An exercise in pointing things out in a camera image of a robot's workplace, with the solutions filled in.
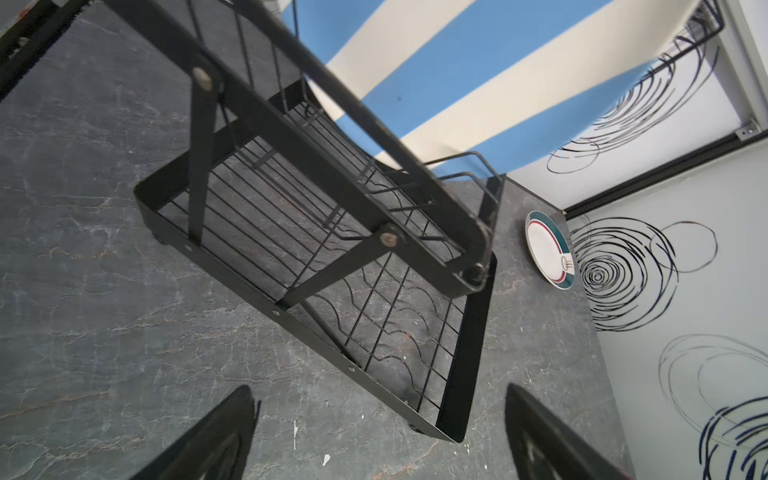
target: screw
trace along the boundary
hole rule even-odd
[[[197,84],[205,91],[211,91],[214,88],[214,81],[210,79],[210,75],[200,67],[192,69],[192,76]]]
[[[394,248],[397,245],[397,235],[394,233],[382,233],[379,239],[384,244],[384,247]]]

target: gray marble surface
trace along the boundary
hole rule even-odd
[[[515,478],[509,382],[628,464],[583,286],[525,248],[525,215],[559,213],[508,185],[469,431],[438,442],[144,227],[131,188],[186,149],[188,98],[96,3],[0,104],[0,478],[127,478],[243,383],[248,478]]]

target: black metal dish rack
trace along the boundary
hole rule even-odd
[[[155,237],[412,429],[462,441],[504,177],[468,152],[487,179],[437,178],[257,0],[106,3],[191,79],[189,150],[134,189]],[[403,169],[350,141],[305,78]]]

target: large striped bowl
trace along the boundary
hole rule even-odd
[[[697,0],[298,0],[300,40],[421,161],[468,150],[498,172],[536,161],[608,111]],[[294,29],[292,6],[283,20]],[[382,151],[322,90],[330,117]],[[469,160],[436,167],[488,176]]]

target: blue stripe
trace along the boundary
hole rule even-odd
[[[366,95],[363,103],[403,137],[608,2],[478,0]],[[316,48],[309,39],[304,41]]]
[[[301,42],[322,63],[328,63],[382,3],[384,0],[301,0],[296,4]],[[295,34],[292,5],[283,12],[283,21]]]
[[[571,97],[493,138],[468,150],[477,150],[499,173],[507,173],[534,162],[568,143],[590,123],[613,107],[645,74],[650,64],[633,68],[597,87]],[[471,171],[488,177],[478,161],[457,159],[440,165],[435,175]]]

